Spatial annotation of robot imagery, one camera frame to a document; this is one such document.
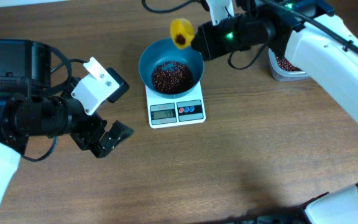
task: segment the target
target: bowl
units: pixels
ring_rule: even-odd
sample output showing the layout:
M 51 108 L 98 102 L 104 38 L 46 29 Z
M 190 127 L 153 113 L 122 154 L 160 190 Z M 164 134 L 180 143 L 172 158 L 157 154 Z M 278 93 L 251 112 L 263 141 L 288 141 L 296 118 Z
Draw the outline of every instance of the bowl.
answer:
M 288 72 L 280 68 L 276 60 L 276 55 L 271 49 L 268 50 L 268 57 L 270 59 L 270 71 L 272 72 L 272 76 L 275 80 L 280 82 L 289 82 L 310 78 L 310 76 L 306 72 Z
M 171 61 L 180 62 L 187 65 L 193 76 L 194 85 L 189 90 L 182 93 L 159 93 L 157 90 L 155 90 L 152 83 L 153 71 L 155 68 L 157 68 L 157 65 Z M 194 89 L 197 84 L 199 84 L 204 74 L 204 61 L 201 53 L 193 50 L 191 47 L 179 50 L 175 47 L 172 39 L 167 38 L 154 42 L 144 50 L 139 60 L 139 74 L 146 87 L 152 90 L 156 95 L 168 99 L 175 99 L 187 95 Z

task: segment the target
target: kitchen scale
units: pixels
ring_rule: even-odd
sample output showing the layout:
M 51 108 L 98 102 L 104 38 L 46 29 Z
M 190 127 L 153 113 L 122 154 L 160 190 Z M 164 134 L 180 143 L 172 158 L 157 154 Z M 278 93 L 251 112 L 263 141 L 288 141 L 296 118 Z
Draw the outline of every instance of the kitchen scale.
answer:
M 205 121 L 205 107 L 201 83 L 185 96 L 168 99 L 155 94 L 146 86 L 147 112 L 152 128 L 168 128 Z

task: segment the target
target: green light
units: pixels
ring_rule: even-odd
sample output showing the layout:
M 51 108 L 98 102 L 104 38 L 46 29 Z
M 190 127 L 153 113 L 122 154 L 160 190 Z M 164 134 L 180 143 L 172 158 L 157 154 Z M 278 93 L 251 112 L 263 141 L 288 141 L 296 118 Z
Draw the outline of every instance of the green light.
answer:
M 292 9 L 293 4 L 292 4 L 292 3 L 287 3 L 287 4 L 285 5 L 285 7 L 289 8 L 289 9 Z
M 226 34 L 226 38 L 227 38 L 227 39 L 233 39 L 233 37 L 234 37 L 234 35 L 233 35 L 232 32 L 229 33 L 229 34 Z

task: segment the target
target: table top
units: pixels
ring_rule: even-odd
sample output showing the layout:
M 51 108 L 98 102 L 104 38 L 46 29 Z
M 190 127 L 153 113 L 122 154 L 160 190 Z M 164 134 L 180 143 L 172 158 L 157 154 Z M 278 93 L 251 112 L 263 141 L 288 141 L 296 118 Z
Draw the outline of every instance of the table top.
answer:
M 329 2 L 358 37 L 358 1 Z M 22 160 L 0 223 L 202 223 L 299 205 L 358 182 L 358 125 L 313 80 L 272 79 L 267 52 L 243 71 L 231 69 L 227 56 L 206 62 L 206 122 L 151 129 L 138 61 L 146 46 L 168 37 L 176 17 L 194 26 L 210 20 L 197 4 L 158 15 L 126 0 L 0 9 L 0 38 L 37 40 L 114 67 L 131 88 L 98 113 L 108 127 L 118 119 L 135 130 L 104 159 L 62 136 L 47 160 Z M 246 64 L 257 50 L 238 53 L 234 63 Z M 59 71 L 53 83 L 65 77 Z M 50 143 L 32 138 L 27 155 L 41 156 Z

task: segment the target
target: yellow cup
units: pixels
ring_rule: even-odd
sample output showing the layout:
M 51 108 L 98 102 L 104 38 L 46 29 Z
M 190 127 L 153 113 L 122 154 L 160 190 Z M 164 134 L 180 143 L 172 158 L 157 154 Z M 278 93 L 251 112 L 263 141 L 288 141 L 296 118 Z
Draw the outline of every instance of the yellow cup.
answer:
M 191 45 L 194 39 L 194 28 L 187 19 L 174 19 L 170 26 L 171 39 L 175 46 L 184 49 Z

